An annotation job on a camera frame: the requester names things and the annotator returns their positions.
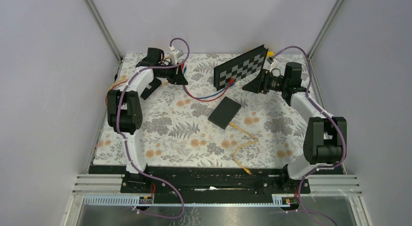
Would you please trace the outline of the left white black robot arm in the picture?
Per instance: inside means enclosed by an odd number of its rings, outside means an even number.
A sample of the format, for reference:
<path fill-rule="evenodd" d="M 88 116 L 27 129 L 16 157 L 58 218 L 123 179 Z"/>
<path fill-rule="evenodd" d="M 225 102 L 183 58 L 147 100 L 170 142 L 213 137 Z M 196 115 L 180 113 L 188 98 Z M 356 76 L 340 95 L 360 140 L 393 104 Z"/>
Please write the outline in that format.
<path fill-rule="evenodd" d="M 127 158 L 126 170 L 133 174 L 143 172 L 147 161 L 141 145 L 143 112 L 140 99 L 152 94 L 166 79 L 172 85 L 187 85 L 182 64 L 178 59 L 183 51 L 171 47 L 170 64 L 163 66 L 162 50 L 149 48 L 147 56 L 135 68 L 134 75 L 122 89 L 107 93 L 107 121 L 114 131 L 123 138 Z"/>

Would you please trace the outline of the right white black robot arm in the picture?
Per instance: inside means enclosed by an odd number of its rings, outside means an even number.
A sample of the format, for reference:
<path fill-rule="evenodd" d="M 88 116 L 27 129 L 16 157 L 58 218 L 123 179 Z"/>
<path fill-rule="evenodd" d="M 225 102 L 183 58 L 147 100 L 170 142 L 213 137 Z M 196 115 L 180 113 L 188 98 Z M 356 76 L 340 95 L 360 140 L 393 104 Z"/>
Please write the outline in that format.
<path fill-rule="evenodd" d="M 333 169 L 346 157 L 347 122 L 320 107 L 309 96 L 309 89 L 302 84 L 302 65 L 288 62 L 283 75 L 274 76 L 269 70 L 261 70 L 258 76 L 242 87 L 252 93 L 281 93 L 288 106 L 296 110 L 307 124 L 303 154 L 284 167 L 279 188 L 290 193 L 298 186 L 299 179 L 321 169 Z"/>

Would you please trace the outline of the small black adapter box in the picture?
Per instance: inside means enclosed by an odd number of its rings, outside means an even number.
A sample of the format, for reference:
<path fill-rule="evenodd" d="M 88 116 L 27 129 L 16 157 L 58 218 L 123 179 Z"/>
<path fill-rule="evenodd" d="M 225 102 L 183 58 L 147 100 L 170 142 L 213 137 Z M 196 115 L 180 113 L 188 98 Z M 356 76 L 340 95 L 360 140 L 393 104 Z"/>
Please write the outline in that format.
<path fill-rule="evenodd" d="M 162 84 L 162 81 L 158 78 L 154 78 L 143 90 L 140 98 L 146 100 L 149 96 L 154 93 Z"/>

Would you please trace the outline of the black network switch box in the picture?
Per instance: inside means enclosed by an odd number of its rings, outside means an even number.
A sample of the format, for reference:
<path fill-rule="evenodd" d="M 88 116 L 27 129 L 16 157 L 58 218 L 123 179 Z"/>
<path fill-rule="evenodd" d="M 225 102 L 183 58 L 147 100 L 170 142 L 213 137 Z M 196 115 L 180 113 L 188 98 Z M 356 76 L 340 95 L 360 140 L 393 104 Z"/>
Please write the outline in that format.
<path fill-rule="evenodd" d="M 219 128 L 225 130 L 229 123 L 239 112 L 241 104 L 224 97 L 218 106 L 212 111 L 208 120 Z"/>

